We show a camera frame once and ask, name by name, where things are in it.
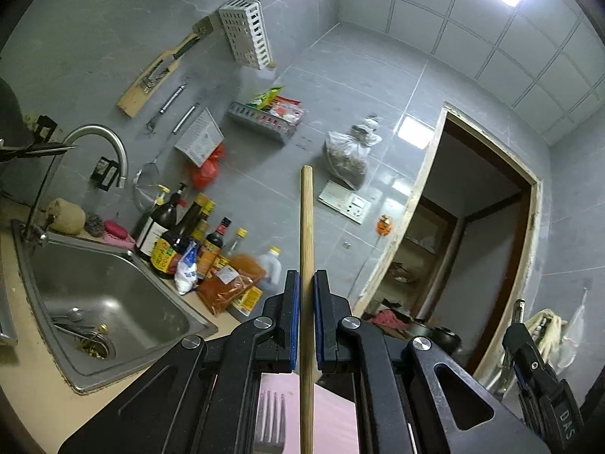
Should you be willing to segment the red plastic bag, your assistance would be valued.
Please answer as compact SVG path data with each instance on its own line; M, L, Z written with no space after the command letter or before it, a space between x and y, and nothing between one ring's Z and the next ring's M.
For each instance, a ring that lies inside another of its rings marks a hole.
M190 177L193 187L203 191L219 176L219 161L225 153L223 143L220 143L200 167L192 166Z

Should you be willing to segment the clear hanging plastic bag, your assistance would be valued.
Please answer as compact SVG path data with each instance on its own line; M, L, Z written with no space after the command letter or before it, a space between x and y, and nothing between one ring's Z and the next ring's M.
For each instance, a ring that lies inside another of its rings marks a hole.
M580 306L574 312L571 321L566 325L561 337L559 348L559 359L557 362L557 371L561 373L567 369L575 360L579 346L582 344L583 334L585 334L586 324L586 296L588 292L583 292Z

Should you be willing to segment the loofah sponge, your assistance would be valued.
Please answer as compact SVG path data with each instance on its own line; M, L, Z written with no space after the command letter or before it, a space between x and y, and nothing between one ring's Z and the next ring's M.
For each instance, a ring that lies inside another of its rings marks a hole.
M78 204L56 198L49 203L47 214L52 217L52 231L78 235L84 229L86 213Z

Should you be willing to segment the white wall basket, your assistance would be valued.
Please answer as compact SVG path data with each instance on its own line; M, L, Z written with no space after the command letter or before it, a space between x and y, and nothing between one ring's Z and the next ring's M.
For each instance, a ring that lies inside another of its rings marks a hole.
M238 64L256 70L276 66L258 0L229 0L219 9L219 18Z

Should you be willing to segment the black wok with lid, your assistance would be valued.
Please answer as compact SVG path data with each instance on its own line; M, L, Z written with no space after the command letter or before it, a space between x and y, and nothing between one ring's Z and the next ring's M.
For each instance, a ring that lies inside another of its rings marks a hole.
M14 158L63 155L73 149L64 143L35 143L34 133L23 121L19 101L5 80L1 80L1 162Z

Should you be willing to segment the hanging metal peeler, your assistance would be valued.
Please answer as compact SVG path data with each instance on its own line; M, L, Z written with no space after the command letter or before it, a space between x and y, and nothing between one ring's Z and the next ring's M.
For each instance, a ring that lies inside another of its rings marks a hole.
M177 87L175 91L173 91L173 93L167 98L167 100L164 101L164 104L162 104L162 107L147 122L146 127L147 127L148 133L152 133L152 134L155 133L156 126L157 126L157 123L159 122L160 118L168 111L168 109L171 107L171 105L180 97L180 94L182 94L183 91L186 90L187 86L188 86L187 83L180 84L180 86Z

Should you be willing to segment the red cap sauce bottle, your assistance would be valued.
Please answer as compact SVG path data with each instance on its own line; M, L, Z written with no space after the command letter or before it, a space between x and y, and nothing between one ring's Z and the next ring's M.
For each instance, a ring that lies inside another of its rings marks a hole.
M197 277L200 281L205 279L212 263L216 260L220 250L222 250L223 237L225 237L226 230L231 223L232 220L224 217L216 227L216 230L204 239L197 257Z

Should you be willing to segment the grey wall shelf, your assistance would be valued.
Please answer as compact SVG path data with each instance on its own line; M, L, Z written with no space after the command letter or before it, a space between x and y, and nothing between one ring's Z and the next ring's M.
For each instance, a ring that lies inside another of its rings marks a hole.
M228 114L234 120L283 145L293 138L305 112L297 106L278 107L276 112L264 111L238 101L233 101L228 108Z

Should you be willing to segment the white wall switch socket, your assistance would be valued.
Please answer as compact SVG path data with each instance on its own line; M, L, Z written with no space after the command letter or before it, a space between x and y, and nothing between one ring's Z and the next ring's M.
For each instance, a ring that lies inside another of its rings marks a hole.
M369 201L332 180L327 182L325 188L318 195L318 200L325 206L354 221L355 224L363 224L371 208Z

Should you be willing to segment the orange wall hook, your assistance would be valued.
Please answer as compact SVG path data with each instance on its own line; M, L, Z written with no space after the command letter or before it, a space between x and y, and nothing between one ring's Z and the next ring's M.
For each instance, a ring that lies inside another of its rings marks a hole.
M383 214L379 217L379 221L376 224L376 231L380 237L386 237L393 230L393 218L390 215Z

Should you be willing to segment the wooden knife holder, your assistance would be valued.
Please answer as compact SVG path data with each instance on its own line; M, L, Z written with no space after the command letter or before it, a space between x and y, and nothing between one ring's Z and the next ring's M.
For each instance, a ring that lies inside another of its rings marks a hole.
M141 72L119 98L117 107L129 118L134 118L155 91L180 66L182 57L212 32L210 17L198 20L192 27L192 32L182 42L176 47L164 50Z

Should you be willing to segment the metal fork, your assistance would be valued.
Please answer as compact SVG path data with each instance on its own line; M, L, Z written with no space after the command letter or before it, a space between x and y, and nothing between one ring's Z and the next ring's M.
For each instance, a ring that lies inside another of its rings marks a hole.
M286 403L282 393L264 390L259 395L253 452L282 454L286 443Z

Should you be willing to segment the plastic bag of dried goods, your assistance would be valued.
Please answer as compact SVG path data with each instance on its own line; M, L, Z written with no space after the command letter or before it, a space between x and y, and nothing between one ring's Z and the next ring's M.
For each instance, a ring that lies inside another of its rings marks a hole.
M351 190L360 190L365 184L370 151L383 140L377 129L379 119L368 116L354 124L347 133L326 133L323 152L327 165L332 174Z

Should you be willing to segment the hanging mesh strainer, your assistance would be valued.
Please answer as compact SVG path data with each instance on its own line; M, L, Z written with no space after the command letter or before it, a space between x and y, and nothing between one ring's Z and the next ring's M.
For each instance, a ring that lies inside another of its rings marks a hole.
M132 184L133 199L139 212L146 213L154 205L156 199L155 192L157 191L157 185L159 185L160 179L158 161L162 155L173 145L176 136L180 133L180 130L183 129L183 126L187 123L197 108L199 108L198 103L190 106L190 108L183 114L183 117L181 117L173 127L171 133L168 134L166 141L161 146L161 149L156 157L151 162L141 166L141 169L137 171L137 174L134 176Z

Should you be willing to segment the stainless steel sink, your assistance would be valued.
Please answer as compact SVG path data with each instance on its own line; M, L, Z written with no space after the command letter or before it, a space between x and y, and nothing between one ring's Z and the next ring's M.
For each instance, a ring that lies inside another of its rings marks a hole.
M217 328L135 253L48 234L44 244L11 223L20 277L55 364L80 395L156 361L187 335Z

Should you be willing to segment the yellow cap bottle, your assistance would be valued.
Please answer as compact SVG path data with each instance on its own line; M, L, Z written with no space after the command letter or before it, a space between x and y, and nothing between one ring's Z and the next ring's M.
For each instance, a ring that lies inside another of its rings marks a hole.
M232 257L237 253L241 243L247 237L247 230L244 227L239 227L236 231L236 235L232 241L226 244L225 247L222 248L222 252L220 252L219 257L219 267L226 266Z

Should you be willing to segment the dark soy sauce bottle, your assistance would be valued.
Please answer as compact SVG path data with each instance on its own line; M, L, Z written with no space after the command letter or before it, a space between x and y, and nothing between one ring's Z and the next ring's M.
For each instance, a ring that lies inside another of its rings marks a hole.
M190 236L207 201L205 195L198 194L180 222L157 240L152 251L150 266L160 278L174 278L176 266L189 247Z

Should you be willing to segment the rubber gloves on hook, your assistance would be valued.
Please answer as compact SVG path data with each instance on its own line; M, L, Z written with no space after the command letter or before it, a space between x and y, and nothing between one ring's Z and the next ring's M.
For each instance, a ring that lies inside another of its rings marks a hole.
M530 337L546 363L551 357L559 354L562 330L568 324L566 320L557 315L550 308L544 308L534 314L525 323Z

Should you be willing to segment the black pot on cabinet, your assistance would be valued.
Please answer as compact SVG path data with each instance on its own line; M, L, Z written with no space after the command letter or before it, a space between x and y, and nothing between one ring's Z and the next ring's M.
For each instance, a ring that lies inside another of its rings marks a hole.
M452 356L461 347L461 337L446 327L435 327L432 333L432 340Z

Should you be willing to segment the thick wooden stick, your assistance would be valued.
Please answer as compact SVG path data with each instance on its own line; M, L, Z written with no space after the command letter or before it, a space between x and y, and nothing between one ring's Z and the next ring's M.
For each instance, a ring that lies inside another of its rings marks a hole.
M315 331L313 311L314 198L313 167L301 168L301 233L299 273L301 274L301 317L299 318L299 433L302 454L314 452Z

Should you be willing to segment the large oil jug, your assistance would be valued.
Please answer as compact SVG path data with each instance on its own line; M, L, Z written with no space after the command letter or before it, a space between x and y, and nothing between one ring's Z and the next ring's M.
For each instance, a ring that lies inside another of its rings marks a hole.
M281 250L272 246L256 259L265 271L265 276L237 297L229 307L229 313L239 322L243 323L262 315L267 299L280 292L278 288L282 273L280 254Z

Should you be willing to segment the white box on wall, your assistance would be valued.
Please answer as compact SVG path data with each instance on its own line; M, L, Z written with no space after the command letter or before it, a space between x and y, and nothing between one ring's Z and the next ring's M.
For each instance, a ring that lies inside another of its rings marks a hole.
M222 141L222 131L209 109L205 108L180 136L175 148L194 165L201 167Z

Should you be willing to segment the white salt packet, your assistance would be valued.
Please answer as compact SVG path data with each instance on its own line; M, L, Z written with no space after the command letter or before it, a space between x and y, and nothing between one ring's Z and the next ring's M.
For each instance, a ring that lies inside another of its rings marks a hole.
M190 244L183 257L177 263L174 275L174 284L178 294L186 295L193 290L197 282L197 251L198 245L194 240Z

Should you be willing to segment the pink table cloth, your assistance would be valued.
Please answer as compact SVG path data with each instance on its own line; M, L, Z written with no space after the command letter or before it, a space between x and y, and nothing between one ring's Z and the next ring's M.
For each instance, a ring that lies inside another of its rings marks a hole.
M299 453L299 380L295 373L262 374L262 392L285 400L284 453ZM355 405L335 393L314 386L314 452L359 453Z

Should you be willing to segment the dark wine bottle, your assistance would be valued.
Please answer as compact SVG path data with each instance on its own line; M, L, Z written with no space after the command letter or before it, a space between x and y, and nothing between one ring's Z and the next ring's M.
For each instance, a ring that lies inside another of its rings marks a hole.
M158 239L166 231L175 227L177 206L180 205L180 199L186 189L187 185L181 182L178 189L170 195L168 200L165 200L167 190L166 187L162 187L161 196L156 200L134 243L134 251L141 259L149 261Z

